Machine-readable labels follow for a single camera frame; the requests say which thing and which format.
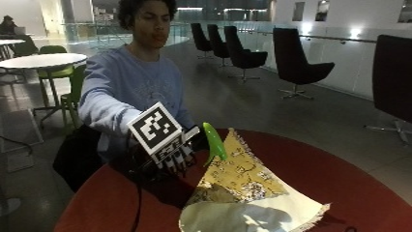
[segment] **chair leg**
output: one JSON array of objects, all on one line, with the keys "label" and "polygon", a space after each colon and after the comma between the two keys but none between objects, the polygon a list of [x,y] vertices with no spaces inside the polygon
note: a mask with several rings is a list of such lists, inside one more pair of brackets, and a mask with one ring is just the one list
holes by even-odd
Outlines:
[{"label": "chair leg", "polygon": [[47,92],[47,88],[44,86],[44,82],[43,82],[43,79],[39,78],[40,80],[40,90],[42,90],[42,96],[43,96],[43,103],[44,103],[44,106],[46,107],[50,107],[50,97],[48,97],[48,92]]},{"label": "chair leg", "polygon": [[246,83],[250,79],[260,79],[259,76],[247,76],[246,75],[246,69],[244,73],[242,75],[230,75],[228,77],[240,77],[243,79],[243,82]]},{"label": "chair leg", "polygon": [[219,66],[219,68],[224,68],[224,67],[230,67],[231,65],[228,65],[227,63],[224,63],[224,58],[222,58],[222,65]]},{"label": "chair leg", "polygon": [[206,51],[206,55],[204,56],[198,56],[198,59],[214,59],[214,57],[212,56],[208,56],[207,55],[207,51]]},{"label": "chair leg", "polygon": [[64,134],[68,134],[70,128],[68,128],[67,116],[66,116],[66,106],[68,105],[68,102],[66,101],[66,99],[60,98],[60,103],[62,103],[62,115],[63,115]]},{"label": "chair leg", "polygon": [[283,99],[291,99],[291,98],[295,98],[295,97],[304,97],[308,100],[314,99],[314,97],[311,97],[308,95],[304,95],[306,91],[298,90],[298,85],[296,84],[294,85],[294,90],[282,90],[282,89],[279,89],[279,91],[287,93],[287,95],[284,95],[282,97]]},{"label": "chair leg", "polygon": [[395,128],[380,128],[380,127],[374,127],[374,126],[364,126],[364,127],[374,131],[396,131],[403,141],[403,144],[408,146],[410,140],[408,140],[407,134],[412,134],[412,131],[403,129],[403,125],[406,124],[406,121],[396,119],[394,120],[394,123],[395,123]]},{"label": "chair leg", "polygon": [[75,129],[78,129],[79,128],[78,113],[75,112],[74,103],[76,103],[76,102],[70,101],[70,103],[68,103],[68,111],[70,111],[70,116],[72,118]]}]

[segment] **dark hair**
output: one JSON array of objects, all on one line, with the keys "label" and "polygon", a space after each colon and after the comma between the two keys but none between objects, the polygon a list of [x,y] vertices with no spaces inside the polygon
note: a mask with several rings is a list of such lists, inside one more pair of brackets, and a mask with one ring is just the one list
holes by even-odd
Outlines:
[{"label": "dark hair", "polygon": [[[124,29],[130,29],[134,25],[134,16],[138,10],[142,8],[143,3],[150,0],[120,0],[119,1],[119,22]],[[168,6],[170,20],[174,19],[176,13],[176,0],[159,0]]]},{"label": "dark hair", "polygon": [[8,15],[6,15],[6,16],[3,17],[3,20],[11,20],[11,21],[14,21],[14,18],[10,17]]}]

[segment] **seated person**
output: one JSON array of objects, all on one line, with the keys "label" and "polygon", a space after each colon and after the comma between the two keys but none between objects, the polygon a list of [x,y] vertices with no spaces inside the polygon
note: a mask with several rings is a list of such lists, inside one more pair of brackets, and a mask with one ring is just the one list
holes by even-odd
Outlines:
[{"label": "seated person", "polygon": [[18,26],[15,25],[14,18],[6,15],[0,23],[0,35],[15,35],[15,27]]},{"label": "seated person", "polygon": [[175,0],[122,0],[120,25],[132,31],[132,42],[88,60],[79,114],[84,124],[102,131],[103,162],[127,154],[127,123],[155,103],[163,103],[183,128],[195,126],[180,70],[160,52],[175,12]]}]

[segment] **chair back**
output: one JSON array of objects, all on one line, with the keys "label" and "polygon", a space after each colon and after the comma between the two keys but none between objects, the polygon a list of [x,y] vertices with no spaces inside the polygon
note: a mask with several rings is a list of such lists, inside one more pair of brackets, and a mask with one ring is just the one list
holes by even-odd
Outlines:
[{"label": "chair back", "polygon": [[70,97],[74,102],[79,102],[82,96],[83,82],[86,79],[87,65],[76,67],[74,74],[70,76],[71,92]]},{"label": "chair back", "polygon": [[280,79],[295,82],[308,75],[308,60],[298,29],[274,29],[274,49]]},{"label": "chair back", "polygon": [[191,28],[192,28],[196,49],[200,51],[211,51],[210,41],[207,39],[202,24],[191,23]]},{"label": "chair back", "polygon": [[244,46],[238,36],[236,26],[224,27],[224,36],[227,38],[227,46],[231,54],[232,64],[236,67],[244,67],[247,62],[244,60]]},{"label": "chair back", "polygon": [[56,54],[67,53],[64,46],[62,45],[44,45],[40,47],[40,54]]},{"label": "chair back", "polygon": [[210,38],[210,45],[214,50],[215,56],[220,58],[230,58],[228,46],[222,40],[218,25],[208,24],[207,32],[208,32],[208,38]]},{"label": "chair back", "polygon": [[380,35],[376,42],[372,91],[375,107],[412,123],[412,39]]},{"label": "chair back", "polygon": [[15,35],[15,40],[24,41],[24,43],[15,44],[15,57],[30,56],[39,52],[39,48],[30,36]]}]

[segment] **table leg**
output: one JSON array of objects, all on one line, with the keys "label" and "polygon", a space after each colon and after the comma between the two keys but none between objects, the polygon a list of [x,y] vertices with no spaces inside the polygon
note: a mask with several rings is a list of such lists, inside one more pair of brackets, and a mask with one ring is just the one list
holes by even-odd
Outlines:
[{"label": "table leg", "polygon": [[56,86],[55,86],[55,82],[52,79],[52,71],[50,69],[47,69],[48,72],[48,79],[51,82],[51,87],[52,87],[52,93],[54,93],[54,98],[55,98],[55,106],[50,106],[50,107],[39,107],[39,108],[34,108],[34,114],[36,110],[48,110],[51,109],[52,111],[47,114],[47,116],[44,116],[40,120],[40,128],[43,128],[43,121],[50,118],[52,116],[52,114],[55,114],[59,110],[60,110],[60,101],[59,101],[59,96],[56,95]]}]

